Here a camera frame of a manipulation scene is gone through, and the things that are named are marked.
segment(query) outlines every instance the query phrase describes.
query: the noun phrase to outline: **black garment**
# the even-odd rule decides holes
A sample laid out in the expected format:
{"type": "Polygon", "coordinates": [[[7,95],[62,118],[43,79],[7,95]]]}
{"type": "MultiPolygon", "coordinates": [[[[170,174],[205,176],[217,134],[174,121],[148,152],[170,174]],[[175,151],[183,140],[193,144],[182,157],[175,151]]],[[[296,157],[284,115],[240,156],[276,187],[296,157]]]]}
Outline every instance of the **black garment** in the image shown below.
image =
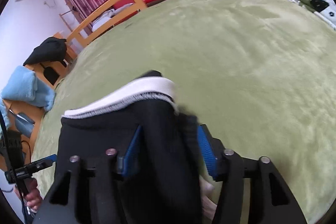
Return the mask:
{"type": "MultiPolygon", "coordinates": [[[[157,74],[152,71],[147,75],[157,74]]],[[[104,156],[110,148],[123,149],[124,143],[128,143],[141,126],[139,172],[118,182],[127,223],[201,223],[196,117],[176,115],[165,100],[140,99],[105,114],[62,118],[62,125],[55,182],[70,168],[71,156],[78,155],[85,161],[104,156]]],[[[88,184],[90,180],[80,183],[88,184]]],[[[79,188],[78,192],[83,193],[85,189],[79,188]]],[[[38,214],[41,220],[44,214],[52,211],[44,209],[52,195],[49,193],[38,214]]],[[[81,216],[77,217],[88,219],[94,214],[92,201],[95,198],[92,193],[83,195],[80,200],[90,196],[90,203],[80,203],[77,212],[81,216]]]]}
{"type": "Polygon", "coordinates": [[[62,62],[67,53],[66,39],[49,37],[36,47],[23,65],[33,65],[46,61],[62,62]]]}

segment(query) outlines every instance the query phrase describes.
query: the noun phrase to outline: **person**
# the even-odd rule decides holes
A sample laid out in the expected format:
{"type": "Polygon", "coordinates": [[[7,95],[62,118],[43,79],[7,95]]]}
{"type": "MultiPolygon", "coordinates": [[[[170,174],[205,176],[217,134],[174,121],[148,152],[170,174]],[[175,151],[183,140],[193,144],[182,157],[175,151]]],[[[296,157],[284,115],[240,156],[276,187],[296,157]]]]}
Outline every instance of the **person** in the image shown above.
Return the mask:
{"type": "MultiPolygon", "coordinates": [[[[40,191],[37,189],[37,180],[32,179],[29,183],[29,194],[24,196],[24,199],[27,201],[27,206],[31,208],[34,211],[37,211],[43,201],[43,198],[41,197],[40,191]]],[[[18,198],[20,198],[19,191],[17,187],[14,187],[14,193],[18,198]]]]}

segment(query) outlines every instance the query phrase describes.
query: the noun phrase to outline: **wooden bed frame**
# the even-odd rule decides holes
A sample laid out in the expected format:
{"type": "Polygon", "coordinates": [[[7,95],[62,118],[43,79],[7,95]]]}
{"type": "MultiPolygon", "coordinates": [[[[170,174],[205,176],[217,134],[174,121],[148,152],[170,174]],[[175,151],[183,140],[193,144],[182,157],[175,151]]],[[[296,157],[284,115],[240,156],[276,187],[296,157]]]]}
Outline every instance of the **wooden bed frame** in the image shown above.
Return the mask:
{"type": "MultiPolygon", "coordinates": [[[[134,0],[134,4],[130,7],[123,10],[118,15],[114,16],[111,20],[103,24],[101,27],[99,27],[97,30],[92,32],[88,37],[84,38],[81,36],[80,31],[86,28],[93,20],[95,20],[98,16],[100,16],[105,10],[112,7],[114,3],[116,3],[119,0],[108,0],[104,4],[102,4],[98,9],[96,9],[91,15],[89,15],[68,37],[67,37],[67,44],[71,42],[72,39],[77,39],[78,42],[83,47],[86,47],[89,45],[93,40],[95,40],[97,37],[99,37],[102,33],[104,33],[106,30],[108,30],[110,27],[115,25],[120,20],[124,19],[125,17],[131,15],[137,10],[144,10],[147,8],[147,5],[144,3],[143,0],[134,0]]],[[[55,37],[62,38],[62,36],[57,33],[55,34],[55,37]]],[[[71,63],[77,55],[74,53],[74,51],[68,46],[66,61],[68,63],[71,63]]],[[[36,65],[28,65],[26,66],[30,70],[33,70],[36,72],[36,75],[45,83],[47,83],[52,88],[55,88],[57,83],[55,85],[51,85],[50,82],[44,77],[43,75],[43,67],[51,66],[59,75],[61,79],[64,77],[67,73],[68,68],[64,68],[59,62],[44,62],[43,64],[36,64],[36,65]]],[[[30,144],[31,152],[34,150],[34,145],[36,138],[38,136],[38,131],[40,128],[41,119],[44,115],[44,110],[38,107],[31,106],[24,102],[19,101],[8,101],[4,100],[4,103],[7,107],[7,110],[11,109],[15,114],[24,113],[28,117],[30,117],[32,120],[35,121],[35,126],[33,129],[33,132],[31,134],[31,138],[28,139],[25,136],[22,136],[22,140],[26,140],[30,144]]],[[[12,121],[13,126],[11,129],[15,129],[14,121],[12,121]]],[[[23,145],[24,152],[28,155],[29,149],[27,145],[23,145]]],[[[6,170],[6,165],[4,164],[4,159],[2,156],[0,156],[0,169],[6,170]]]]}

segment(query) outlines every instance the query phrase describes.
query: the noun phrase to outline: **screw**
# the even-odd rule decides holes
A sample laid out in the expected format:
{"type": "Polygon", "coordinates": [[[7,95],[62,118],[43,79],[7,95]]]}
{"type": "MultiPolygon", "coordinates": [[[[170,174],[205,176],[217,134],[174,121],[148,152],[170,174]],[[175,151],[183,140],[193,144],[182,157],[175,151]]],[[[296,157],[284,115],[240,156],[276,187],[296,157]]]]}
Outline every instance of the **screw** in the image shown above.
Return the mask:
{"type": "Polygon", "coordinates": [[[269,158],[267,158],[267,157],[261,157],[260,160],[261,160],[261,162],[263,162],[265,164],[268,164],[268,163],[271,162],[271,160],[269,158]]]}
{"type": "Polygon", "coordinates": [[[79,159],[80,159],[79,156],[71,156],[69,160],[70,160],[71,162],[77,162],[77,161],[79,161],[79,159]]]}
{"type": "Polygon", "coordinates": [[[108,150],[106,150],[106,155],[107,156],[113,156],[117,153],[117,150],[115,148],[110,148],[108,150]]]}
{"type": "Polygon", "coordinates": [[[226,156],[232,156],[235,152],[232,149],[225,149],[224,154],[226,156]]]}

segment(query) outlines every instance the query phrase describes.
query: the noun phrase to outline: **bed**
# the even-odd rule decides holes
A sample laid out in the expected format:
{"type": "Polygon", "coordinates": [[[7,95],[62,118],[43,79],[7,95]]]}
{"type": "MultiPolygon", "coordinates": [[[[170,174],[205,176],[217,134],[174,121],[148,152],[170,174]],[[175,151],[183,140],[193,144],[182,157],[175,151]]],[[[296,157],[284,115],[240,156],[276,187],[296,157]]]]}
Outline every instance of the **bed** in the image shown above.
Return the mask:
{"type": "MultiPolygon", "coordinates": [[[[177,84],[178,104],[226,147],[272,159],[309,224],[328,217],[336,197],[335,31],[287,0],[166,0],[150,8],[135,0],[87,38],[80,36],[117,1],[108,0],[67,38],[85,49],[56,87],[33,160],[57,152],[65,110],[155,69],[177,84]]],[[[36,174],[42,194],[53,172],[36,174]]]]}

